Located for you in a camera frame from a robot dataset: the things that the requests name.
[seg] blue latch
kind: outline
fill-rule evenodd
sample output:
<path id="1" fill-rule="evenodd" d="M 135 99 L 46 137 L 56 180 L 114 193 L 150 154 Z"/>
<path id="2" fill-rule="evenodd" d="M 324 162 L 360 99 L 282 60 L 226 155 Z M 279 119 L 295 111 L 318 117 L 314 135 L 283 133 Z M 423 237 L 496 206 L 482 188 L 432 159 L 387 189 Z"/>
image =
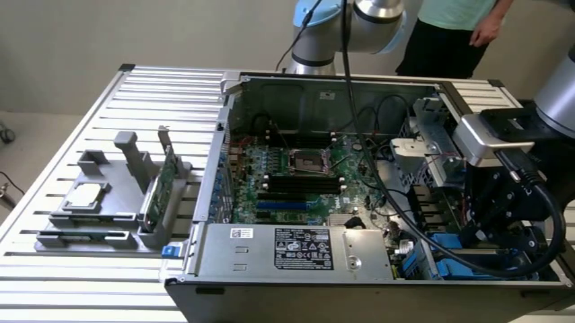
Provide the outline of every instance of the blue latch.
<path id="1" fill-rule="evenodd" d="M 179 259 L 180 258 L 180 247 L 179 246 L 164 246 L 162 248 L 162 258 L 164 258 L 164 259 Z"/>

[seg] warning label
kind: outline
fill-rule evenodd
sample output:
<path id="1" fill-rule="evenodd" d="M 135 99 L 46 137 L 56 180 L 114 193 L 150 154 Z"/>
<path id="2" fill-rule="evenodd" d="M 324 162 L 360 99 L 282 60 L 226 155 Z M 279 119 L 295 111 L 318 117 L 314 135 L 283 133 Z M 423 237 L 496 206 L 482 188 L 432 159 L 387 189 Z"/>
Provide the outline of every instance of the warning label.
<path id="1" fill-rule="evenodd" d="M 274 265 L 278 269 L 332 271 L 330 230 L 278 229 Z"/>

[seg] label sticker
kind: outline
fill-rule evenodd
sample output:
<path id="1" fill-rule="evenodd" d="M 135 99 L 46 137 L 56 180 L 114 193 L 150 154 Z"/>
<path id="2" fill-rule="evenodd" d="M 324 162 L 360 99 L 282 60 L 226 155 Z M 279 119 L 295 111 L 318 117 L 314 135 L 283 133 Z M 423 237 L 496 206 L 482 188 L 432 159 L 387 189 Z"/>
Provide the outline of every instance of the label sticker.
<path id="1" fill-rule="evenodd" d="M 279 229 L 274 265 L 280 270 L 332 271 L 334 254 L 328 229 Z"/>
<path id="2" fill-rule="evenodd" d="M 230 237 L 232 239 L 252 239 L 254 228 L 251 227 L 235 228 L 230 231 Z"/>
<path id="3" fill-rule="evenodd" d="M 320 92 L 320 100 L 335 100 L 335 92 Z"/>

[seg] black pants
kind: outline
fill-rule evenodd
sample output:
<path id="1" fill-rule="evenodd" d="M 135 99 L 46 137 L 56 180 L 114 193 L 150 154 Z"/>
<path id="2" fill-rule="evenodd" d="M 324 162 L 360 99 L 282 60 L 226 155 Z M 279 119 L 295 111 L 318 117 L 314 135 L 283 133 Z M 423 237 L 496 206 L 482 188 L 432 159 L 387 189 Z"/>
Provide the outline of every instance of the black pants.
<path id="1" fill-rule="evenodd" d="M 468 30 L 443 29 L 418 20 L 398 75 L 468 79 L 488 46 L 470 46 L 471 35 Z"/>

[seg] motherboard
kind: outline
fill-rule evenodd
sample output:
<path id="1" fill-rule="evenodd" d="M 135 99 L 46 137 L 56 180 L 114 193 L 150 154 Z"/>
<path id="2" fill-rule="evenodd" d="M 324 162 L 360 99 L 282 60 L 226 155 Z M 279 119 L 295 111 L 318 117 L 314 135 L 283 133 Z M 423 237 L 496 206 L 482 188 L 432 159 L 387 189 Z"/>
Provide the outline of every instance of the motherboard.
<path id="1" fill-rule="evenodd" d="M 287 135 L 275 142 L 244 137 L 230 151 L 232 222 L 344 225 L 359 217 L 370 228 L 380 227 L 384 217 L 375 212 L 382 214 L 384 201 L 364 184 L 374 181 L 363 154 L 356 137 L 347 135 L 327 137 L 323 143 L 299 143 Z"/>

